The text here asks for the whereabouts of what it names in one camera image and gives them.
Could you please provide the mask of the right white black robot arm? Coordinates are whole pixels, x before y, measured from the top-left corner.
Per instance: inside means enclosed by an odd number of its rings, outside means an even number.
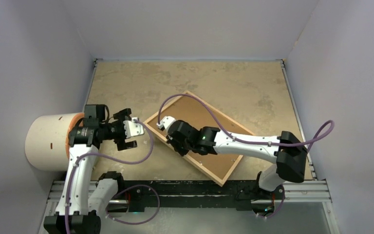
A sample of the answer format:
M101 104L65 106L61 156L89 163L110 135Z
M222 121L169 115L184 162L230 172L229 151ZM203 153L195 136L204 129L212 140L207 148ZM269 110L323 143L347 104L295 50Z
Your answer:
M236 154L255 157L272 165L258 173L255 195L266 198L284 182L305 181L307 149L288 131L280 136L252 136L225 132L217 127L196 129L183 120L163 118L157 127L166 132L166 142L181 156Z

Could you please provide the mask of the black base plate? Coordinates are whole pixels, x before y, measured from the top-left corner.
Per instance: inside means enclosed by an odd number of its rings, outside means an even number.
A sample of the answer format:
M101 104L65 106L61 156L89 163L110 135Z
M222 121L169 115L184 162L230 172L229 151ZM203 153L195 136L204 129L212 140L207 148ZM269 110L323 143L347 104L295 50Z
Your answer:
M283 201L284 187L260 189L254 180L228 180L219 186L211 180L124 180L118 183L112 203L125 204L130 212L146 208L232 208L272 213Z

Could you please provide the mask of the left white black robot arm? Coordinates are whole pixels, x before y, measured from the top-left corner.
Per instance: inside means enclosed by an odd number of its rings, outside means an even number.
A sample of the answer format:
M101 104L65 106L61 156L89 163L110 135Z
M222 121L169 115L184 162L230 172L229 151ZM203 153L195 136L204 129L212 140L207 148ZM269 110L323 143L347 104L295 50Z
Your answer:
M108 199L121 199L126 192L120 173L107 172L99 179L94 194L89 194L91 174L103 141L112 140L118 150L135 148L143 135L141 125L125 108L110 115L105 104L89 104L83 116L68 132L69 164L64 188L54 214L46 216L44 229L50 234L98 234Z

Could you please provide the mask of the aluminium rail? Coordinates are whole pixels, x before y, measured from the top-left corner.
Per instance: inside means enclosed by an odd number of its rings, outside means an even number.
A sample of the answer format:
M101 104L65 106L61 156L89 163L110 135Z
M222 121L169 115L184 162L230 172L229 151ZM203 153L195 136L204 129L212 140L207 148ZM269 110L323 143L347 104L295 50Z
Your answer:
M252 180L228 180L219 186L210 180L126 180L125 188L133 184L146 184L162 196L236 196L245 188L254 185ZM286 182L276 193L284 192L286 202L330 202L332 201L325 181L305 181L304 183Z

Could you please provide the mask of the white cylinder orange lid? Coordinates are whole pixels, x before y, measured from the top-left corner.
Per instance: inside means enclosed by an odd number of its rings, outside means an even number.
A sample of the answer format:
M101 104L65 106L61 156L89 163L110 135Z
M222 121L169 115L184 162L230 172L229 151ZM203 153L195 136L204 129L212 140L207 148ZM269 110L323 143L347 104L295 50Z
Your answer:
M38 117L28 130L25 155L29 163L42 171L66 171L69 161L68 134L83 113Z

